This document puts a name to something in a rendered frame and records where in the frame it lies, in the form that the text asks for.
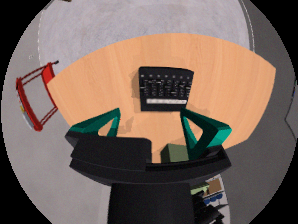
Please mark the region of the black control desk with knobs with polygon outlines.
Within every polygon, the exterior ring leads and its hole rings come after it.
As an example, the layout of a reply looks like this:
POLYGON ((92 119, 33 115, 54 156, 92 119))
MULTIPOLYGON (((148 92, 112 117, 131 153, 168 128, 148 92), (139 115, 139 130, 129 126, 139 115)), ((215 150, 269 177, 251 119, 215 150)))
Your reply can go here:
POLYGON ((180 112, 181 107, 186 108, 194 71, 158 66, 140 66, 138 71, 141 112, 180 112))

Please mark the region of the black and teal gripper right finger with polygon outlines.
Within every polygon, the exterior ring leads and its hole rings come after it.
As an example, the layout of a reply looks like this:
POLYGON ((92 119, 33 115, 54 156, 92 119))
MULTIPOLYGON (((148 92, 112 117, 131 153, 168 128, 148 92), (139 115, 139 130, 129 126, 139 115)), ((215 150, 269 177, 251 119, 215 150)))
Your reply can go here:
POLYGON ((228 124, 195 113, 184 107, 181 107, 180 119, 189 160, 198 159, 208 147, 222 145, 232 132, 228 124), (187 118, 203 131, 198 141, 190 128, 187 118))

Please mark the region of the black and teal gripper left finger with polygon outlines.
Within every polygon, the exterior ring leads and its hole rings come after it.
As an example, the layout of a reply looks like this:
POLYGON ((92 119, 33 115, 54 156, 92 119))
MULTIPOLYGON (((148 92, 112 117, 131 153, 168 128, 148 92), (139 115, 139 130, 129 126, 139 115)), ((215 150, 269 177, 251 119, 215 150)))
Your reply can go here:
POLYGON ((110 127, 110 130, 106 136, 117 136, 120 117, 121 117, 120 109, 115 108, 104 114, 101 114, 93 118, 87 119, 85 121, 79 122, 77 124, 74 124, 71 126, 69 130, 81 132, 84 134, 99 135, 98 134, 99 129, 102 128, 104 125, 106 125, 114 118, 112 125, 110 127))

